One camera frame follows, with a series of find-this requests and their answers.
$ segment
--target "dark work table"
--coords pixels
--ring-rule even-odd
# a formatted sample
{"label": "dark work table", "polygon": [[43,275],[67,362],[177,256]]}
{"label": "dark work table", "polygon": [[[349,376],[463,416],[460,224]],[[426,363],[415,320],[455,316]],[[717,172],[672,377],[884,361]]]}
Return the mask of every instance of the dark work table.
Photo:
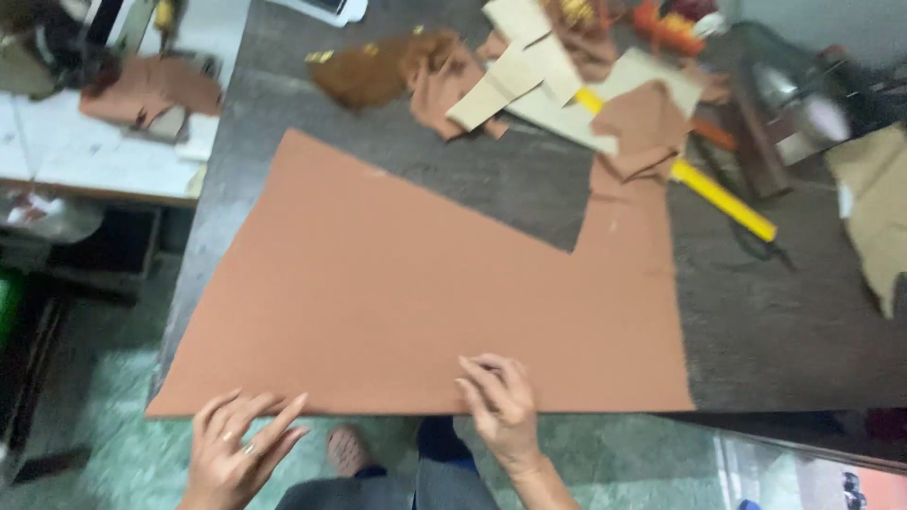
{"label": "dark work table", "polygon": [[[490,30],[481,4],[373,0],[363,23],[337,29],[253,1],[152,394],[220,256],[261,192],[287,128],[572,250],[591,151],[517,121],[499,141],[477,134],[444,143],[414,121],[404,98],[353,114],[307,79],[309,52],[364,44],[416,25],[451,27],[474,48]],[[747,254],[726,216],[682,185],[669,185],[678,302],[697,408],[907,407],[907,328],[884,319],[873,304],[838,220],[833,182],[826,172],[792,173],[791,179],[791,192],[758,209],[778,225],[793,272],[781,260]]]}

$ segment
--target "brown leather sheet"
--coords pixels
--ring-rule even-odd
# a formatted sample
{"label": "brown leather sheet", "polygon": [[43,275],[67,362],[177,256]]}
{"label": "brown leather sheet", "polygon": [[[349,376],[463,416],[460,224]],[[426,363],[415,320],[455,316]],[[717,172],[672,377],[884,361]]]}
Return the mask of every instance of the brown leather sheet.
{"label": "brown leather sheet", "polygon": [[234,387],[315,414],[463,413],[458,355],[532,373],[541,411],[693,409],[664,182],[597,160],[573,253],[287,132],[149,416]]}

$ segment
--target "finger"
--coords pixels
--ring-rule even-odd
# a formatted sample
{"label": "finger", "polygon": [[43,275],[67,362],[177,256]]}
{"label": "finger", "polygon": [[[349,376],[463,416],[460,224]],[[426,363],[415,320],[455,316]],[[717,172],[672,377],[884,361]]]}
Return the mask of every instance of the finger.
{"label": "finger", "polygon": [[211,421],[211,417],[214,416],[214,413],[224,405],[236,399],[236,397],[239,396],[240,391],[240,388],[236,388],[229,393],[218,395],[209,400],[208,403],[201,408],[201,411],[199,411],[192,419],[192,436],[197,439],[204,438],[205,431],[208,429],[208,423]]}
{"label": "finger", "polygon": [[262,458],[255,478],[255,487],[261,488],[271,478],[274,468],[287,456],[302,436],[308,434],[308,427],[293,427],[285,430],[277,443]]}
{"label": "finger", "polygon": [[457,386],[463,391],[463,399],[466,400],[466,406],[469,407],[469,414],[473,415],[476,430],[488,430],[494,425],[494,417],[485,406],[479,389],[466,379],[456,379]]}
{"label": "finger", "polygon": [[216,444],[216,441],[220,441],[220,438],[223,436],[224,426],[227,425],[227,420],[236,413],[237,409],[242,408],[248,404],[248,402],[249,396],[239,395],[215,411],[214,416],[211,417],[211,420],[208,423],[208,429],[205,430],[205,443],[213,445]]}
{"label": "finger", "polygon": [[460,366],[492,407],[501,410],[513,406],[510,396],[507,395],[507,389],[497,376],[463,356],[460,356]]}
{"label": "finger", "polygon": [[526,381],[523,380],[520,369],[516,365],[516,361],[513,359],[505,358],[504,356],[499,356],[497,354],[482,354],[481,356],[473,358],[473,361],[483,367],[497,368],[501,372],[504,384],[507,385],[507,388],[510,390],[525,392],[528,387]]}
{"label": "finger", "polygon": [[270,449],[278,442],[280,436],[293,423],[293,420],[302,413],[302,408],[306,406],[307,399],[308,393],[303,393],[294,398],[288,406],[284,407],[284,410],[280,411],[280,414],[274,417],[270,423],[265,425],[249,440],[253,452],[258,452],[257,454],[247,455],[248,457],[255,457],[251,460],[260,459],[261,456],[268,454]]}
{"label": "finger", "polygon": [[252,398],[248,404],[236,410],[227,420],[227,424],[224,426],[223,433],[221,434],[221,439],[227,441],[228,443],[233,443],[235,445],[239,444],[239,440],[249,431],[249,426],[252,424],[252,420],[257,417],[260,417],[268,409],[274,407],[283,401],[282,397],[278,397],[273,393],[262,393]]}

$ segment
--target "foot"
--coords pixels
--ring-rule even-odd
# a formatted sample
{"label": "foot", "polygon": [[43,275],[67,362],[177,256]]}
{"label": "foot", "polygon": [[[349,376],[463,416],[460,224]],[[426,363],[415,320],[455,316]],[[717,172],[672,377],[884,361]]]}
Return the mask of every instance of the foot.
{"label": "foot", "polygon": [[375,458],[359,431],[352,425],[343,424],[327,434],[327,462],[336,469],[338,476],[353,476],[363,467],[373,466]]}

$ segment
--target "floor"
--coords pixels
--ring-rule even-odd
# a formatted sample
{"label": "floor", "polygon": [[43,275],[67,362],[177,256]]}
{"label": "floor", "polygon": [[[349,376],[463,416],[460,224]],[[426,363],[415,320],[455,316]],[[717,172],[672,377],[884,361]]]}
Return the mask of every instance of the floor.
{"label": "floor", "polygon": [[[139,304],[131,309],[91,300],[73,304],[36,411],[28,454],[88,446],[91,457],[82,468],[4,491],[0,510],[157,510],[179,502],[189,463],[189,423],[142,417],[179,264],[178,257],[158,259]],[[291,485],[330,476],[325,434],[338,420],[300,421],[312,433],[249,508],[273,508]],[[416,418],[353,421],[361,424],[387,467],[404,475],[414,472]],[[456,426],[501,507],[519,508],[469,421],[458,418]],[[812,508],[801,501],[792,455],[708,429],[648,415],[546,416],[539,429],[542,449],[583,508],[730,509],[740,497],[758,498],[765,510]],[[752,458],[739,454],[744,450]]]}

